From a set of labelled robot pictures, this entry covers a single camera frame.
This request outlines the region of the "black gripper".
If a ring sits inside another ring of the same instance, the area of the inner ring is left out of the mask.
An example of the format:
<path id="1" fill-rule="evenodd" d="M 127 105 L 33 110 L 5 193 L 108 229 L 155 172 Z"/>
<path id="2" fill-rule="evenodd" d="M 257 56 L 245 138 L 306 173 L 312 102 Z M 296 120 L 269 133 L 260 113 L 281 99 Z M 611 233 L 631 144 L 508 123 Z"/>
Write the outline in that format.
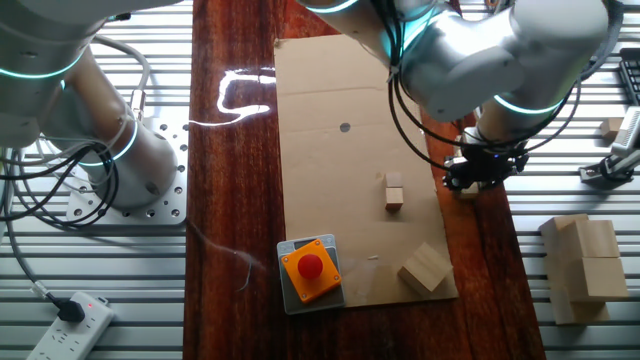
<path id="1" fill-rule="evenodd" d="M 462 175 L 467 183 L 478 183 L 480 189 L 490 189 L 502 184 L 507 178 L 520 174 L 529 160 L 527 152 L 515 157 L 488 153 L 477 147 L 462 150 L 466 162 Z M 444 160 L 446 168 L 443 185 L 452 191 L 462 189 L 459 179 L 460 165 L 463 157 L 447 156 Z"/>

